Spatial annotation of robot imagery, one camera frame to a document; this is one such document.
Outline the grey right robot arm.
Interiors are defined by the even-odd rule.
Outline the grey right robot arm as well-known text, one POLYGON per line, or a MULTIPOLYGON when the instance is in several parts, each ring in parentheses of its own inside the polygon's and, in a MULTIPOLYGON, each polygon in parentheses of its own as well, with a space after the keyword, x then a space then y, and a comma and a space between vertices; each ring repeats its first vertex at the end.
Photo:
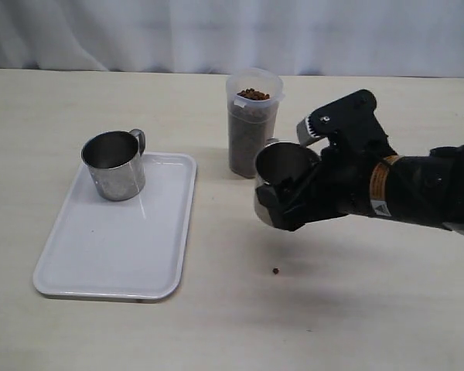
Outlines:
POLYGON ((358 215, 464 236, 464 145, 399 155, 376 108, 369 90, 357 90, 304 117, 297 142, 270 139, 255 159, 258 218, 295 231, 358 215))

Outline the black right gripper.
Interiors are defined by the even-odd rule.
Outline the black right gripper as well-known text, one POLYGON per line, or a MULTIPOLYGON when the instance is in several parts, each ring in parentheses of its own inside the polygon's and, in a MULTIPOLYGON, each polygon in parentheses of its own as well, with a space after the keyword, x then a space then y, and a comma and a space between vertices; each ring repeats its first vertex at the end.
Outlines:
POLYGON ((362 89, 305 116, 296 126, 299 144, 329 140, 321 170, 314 165, 278 183, 258 175, 258 219, 289 232, 347 215, 464 232, 464 145, 398 155, 376 108, 376 97, 362 89))

